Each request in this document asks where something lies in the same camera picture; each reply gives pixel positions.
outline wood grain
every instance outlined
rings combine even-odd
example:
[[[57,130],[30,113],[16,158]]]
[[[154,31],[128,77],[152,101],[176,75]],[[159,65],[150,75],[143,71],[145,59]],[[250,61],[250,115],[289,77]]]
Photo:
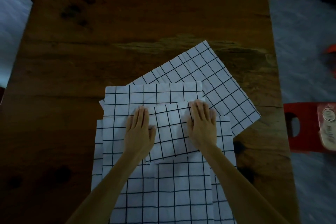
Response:
[[[90,192],[98,101],[206,39],[262,115],[239,167],[298,207],[267,0],[35,0],[0,107],[0,218],[63,223]]]

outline left hand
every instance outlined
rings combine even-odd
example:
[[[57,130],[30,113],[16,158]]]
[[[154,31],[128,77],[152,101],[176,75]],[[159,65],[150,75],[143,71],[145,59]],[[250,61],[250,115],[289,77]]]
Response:
[[[144,159],[154,146],[156,128],[149,129],[148,109],[137,108],[133,116],[129,116],[124,138],[124,154]]]

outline forearm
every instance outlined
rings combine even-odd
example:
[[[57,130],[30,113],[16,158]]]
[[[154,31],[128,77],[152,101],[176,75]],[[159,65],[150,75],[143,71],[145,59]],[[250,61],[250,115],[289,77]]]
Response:
[[[141,160],[124,153],[66,224],[106,224],[128,177]]]
[[[216,146],[201,150],[219,179],[238,224],[288,223]]]

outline floor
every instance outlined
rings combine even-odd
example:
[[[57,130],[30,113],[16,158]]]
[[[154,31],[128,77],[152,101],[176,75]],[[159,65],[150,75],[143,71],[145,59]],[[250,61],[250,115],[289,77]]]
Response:
[[[0,86],[6,87],[31,8],[30,0],[0,0]],[[336,79],[321,52],[336,44],[336,7],[319,0],[269,2],[284,103],[336,102]],[[303,224],[336,223],[336,155],[291,156]]]

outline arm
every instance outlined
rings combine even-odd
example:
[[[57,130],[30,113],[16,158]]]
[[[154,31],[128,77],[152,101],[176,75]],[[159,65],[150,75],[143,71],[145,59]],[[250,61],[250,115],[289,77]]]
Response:
[[[124,138],[125,149],[117,163],[86,197],[66,224],[106,224],[128,177],[154,145],[156,128],[149,130],[148,110],[140,107],[129,116]]]
[[[216,146],[216,113],[206,103],[191,104],[194,121],[188,120],[189,137],[216,174],[239,224],[288,223],[250,184]]]

